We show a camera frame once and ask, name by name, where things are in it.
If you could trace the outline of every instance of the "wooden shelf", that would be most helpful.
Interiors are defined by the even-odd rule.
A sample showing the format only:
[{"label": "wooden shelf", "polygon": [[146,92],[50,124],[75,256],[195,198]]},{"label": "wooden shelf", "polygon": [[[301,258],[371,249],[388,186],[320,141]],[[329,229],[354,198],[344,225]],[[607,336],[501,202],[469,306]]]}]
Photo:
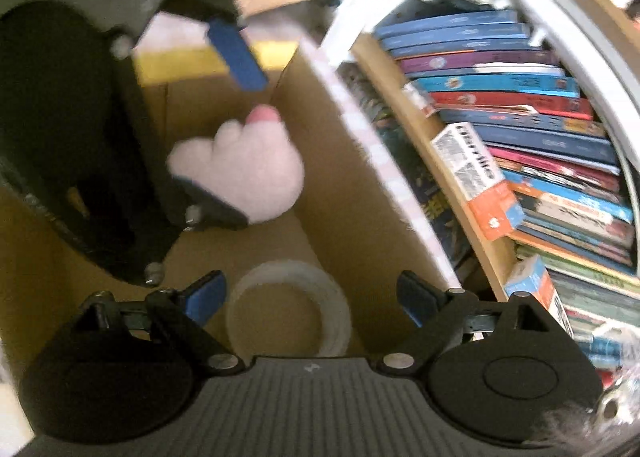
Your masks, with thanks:
[{"label": "wooden shelf", "polygon": [[493,242],[485,238],[453,175],[431,147],[431,140],[444,128],[444,124],[437,115],[425,117],[424,113],[402,93],[401,89],[407,82],[404,74],[372,36],[361,34],[353,44],[351,53],[394,111],[399,123],[449,200],[451,209],[460,221],[495,297],[498,301],[506,301],[503,286],[516,262],[514,243],[506,237]]}]

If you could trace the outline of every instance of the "purple book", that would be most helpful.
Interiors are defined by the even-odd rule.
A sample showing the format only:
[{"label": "purple book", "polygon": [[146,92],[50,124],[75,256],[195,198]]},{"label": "purple book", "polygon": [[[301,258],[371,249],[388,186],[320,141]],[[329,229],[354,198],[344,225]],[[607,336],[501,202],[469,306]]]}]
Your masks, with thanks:
[{"label": "purple book", "polygon": [[479,63],[543,63],[558,65],[558,57],[552,51],[477,51],[455,52],[431,56],[419,56],[400,61],[405,73],[438,69],[473,67]]}]

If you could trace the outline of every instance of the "small box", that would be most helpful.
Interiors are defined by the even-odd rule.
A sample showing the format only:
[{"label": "small box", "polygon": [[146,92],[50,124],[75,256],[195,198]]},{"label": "small box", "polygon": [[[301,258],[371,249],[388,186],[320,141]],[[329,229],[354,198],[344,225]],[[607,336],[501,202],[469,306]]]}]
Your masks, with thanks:
[{"label": "small box", "polygon": [[518,199],[470,123],[445,127],[431,144],[453,173],[488,240],[508,235],[524,221]]},{"label": "small box", "polygon": [[511,296],[516,291],[527,291],[535,296],[566,333],[571,337],[574,336],[558,291],[540,255],[521,260],[515,265],[509,280],[504,285],[504,292],[507,296]]}]

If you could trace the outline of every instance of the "stuffed animal paw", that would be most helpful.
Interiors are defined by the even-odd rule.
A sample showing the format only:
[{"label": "stuffed animal paw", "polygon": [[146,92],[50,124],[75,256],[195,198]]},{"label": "stuffed animal paw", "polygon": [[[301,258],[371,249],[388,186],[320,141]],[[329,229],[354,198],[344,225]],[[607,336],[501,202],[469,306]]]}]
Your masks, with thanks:
[{"label": "stuffed animal paw", "polygon": [[242,212],[249,224],[272,220],[297,201],[305,168],[278,111],[258,105],[244,126],[222,124],[216,136],[178,142],[167,159],[174,177],[189,180]]}]

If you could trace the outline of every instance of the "bolt head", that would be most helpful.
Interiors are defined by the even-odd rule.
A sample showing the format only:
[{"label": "bolt head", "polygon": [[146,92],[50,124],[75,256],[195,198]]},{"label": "bolt head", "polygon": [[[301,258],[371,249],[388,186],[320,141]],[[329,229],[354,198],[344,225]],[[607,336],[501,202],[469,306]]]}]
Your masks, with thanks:
[{"label": "bolt head", "polygon": [[387,354],[382,358],[382,362],[390,369],[408,369],[415,363],[415,360],[414,357],[409,354],[396,352]]},{"label": "bolt head", "polygon": [[148,287],[158,287],[164,280],[164,264],[151,262],[145,267],[145,284]]},{"label": "bolt head", "polygon": [[233,354],[214,354],[207,360],[209,367],[217,371],[228,371],[238,366],[240,360]]},{"label": "bolt head", "polygon": [[134,46],[135,44],[130,36],[120,34],[111,43],[111,55],[116,60],[124,60],[131,55],[131,51],[133,51]]},{"label": "bolt head", "polygon": [[184,211],[184,221],[188,227],[196,227],[202,221],[202,208],[197,204],[187,206],[187,209]]}]

